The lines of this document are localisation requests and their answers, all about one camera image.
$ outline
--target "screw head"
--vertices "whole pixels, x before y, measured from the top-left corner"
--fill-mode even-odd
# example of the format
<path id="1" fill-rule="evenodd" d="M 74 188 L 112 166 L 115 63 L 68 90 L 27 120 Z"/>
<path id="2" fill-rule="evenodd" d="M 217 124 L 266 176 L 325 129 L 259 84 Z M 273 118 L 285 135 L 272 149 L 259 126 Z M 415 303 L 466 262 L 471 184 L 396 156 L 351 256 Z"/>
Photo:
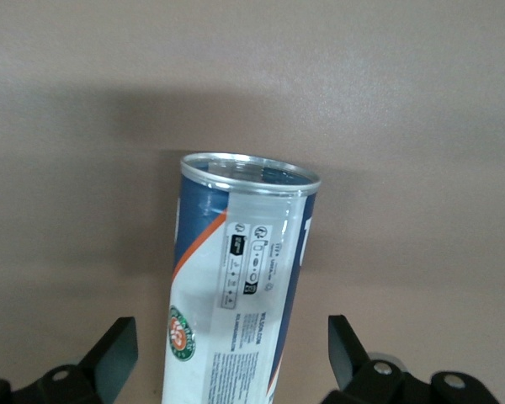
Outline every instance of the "screw head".
<path id="1" fill-rule="evenodd" d="M 64 380 L 69 375 L 69 370 L 58 370 L 56 373 L 52 375 L 53 381 Z"/>
<path id="2" fill-rule="evenodd" d="M 452 387 L 457 390 L 465 388 L 464 381 L 457 375 L 446 375 L 444 377 L 444 382 L 447 383 L 449 387 Z"/>
<path id="3" fill-rule="evenodd" d="M 393 369 L 391 369 L 391 367 L 385 362 L 377 362 L 374 365 L 374 370 L 378 372 L 380 375 L 390 375 L 391 373 L 393 373 Z"/>

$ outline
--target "silver rim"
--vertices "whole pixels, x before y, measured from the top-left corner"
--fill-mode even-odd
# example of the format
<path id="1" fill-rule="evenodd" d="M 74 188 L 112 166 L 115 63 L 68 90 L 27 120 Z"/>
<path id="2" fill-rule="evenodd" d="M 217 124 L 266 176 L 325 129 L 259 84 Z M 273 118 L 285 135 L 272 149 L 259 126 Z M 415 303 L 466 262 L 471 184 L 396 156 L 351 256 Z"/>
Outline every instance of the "silver rim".
<path id="1" fill-rule="evenodd" d="M 267 167 L 293 173 L 306 178 L 310 183 L 286 185 L 276 183 L 260 183 L 244 179 L 228 178 L 222 175 L 207 173 L 194 164 L 202 162 L 245 162 L 260 167 Z M 207 187 L 245 194 L 268 194 L 277 196 L 301 196 L 314 194 L 320 186 L 320 178 L 310 170 L 302 167 L 263 157 L 247 156 L 232 153 L 195 153 L 182 158 L 182 174 Z"/>

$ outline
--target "cylindrical container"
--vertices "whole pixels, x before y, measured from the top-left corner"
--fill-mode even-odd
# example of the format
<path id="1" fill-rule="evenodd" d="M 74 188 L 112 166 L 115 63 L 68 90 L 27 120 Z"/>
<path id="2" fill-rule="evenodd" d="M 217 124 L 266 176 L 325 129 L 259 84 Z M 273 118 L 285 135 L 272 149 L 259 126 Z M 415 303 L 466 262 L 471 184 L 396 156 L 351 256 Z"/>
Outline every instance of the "cylindrical container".
<path id="1" fill-rule="evenodd" d="M 163 404 L 269 404 L 320 179 L 226 153 L 186 156 Z"/>

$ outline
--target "black bracket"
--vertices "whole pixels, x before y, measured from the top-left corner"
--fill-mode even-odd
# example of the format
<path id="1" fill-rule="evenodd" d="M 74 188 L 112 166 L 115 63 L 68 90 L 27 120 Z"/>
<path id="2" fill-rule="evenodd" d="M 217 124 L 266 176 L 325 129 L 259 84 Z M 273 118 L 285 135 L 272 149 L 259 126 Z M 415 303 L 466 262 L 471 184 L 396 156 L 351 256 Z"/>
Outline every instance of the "black bracket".
<path id="1" fill-rule="evenodd" d="M 112 404 L 138 359 L 134 317 L 121 317 L 79 364 L 64 364 L 25 388 L 0 379 L 0 404 Z"/>
<path id="2" fill-rule="evenodd" d="M 345 316 L 329 316 L 329 360 L 340 391 L 322 404 L 499 404 L 476 378 L 438 372 L 430 385 L 386 360 L 371 360 Z"/>

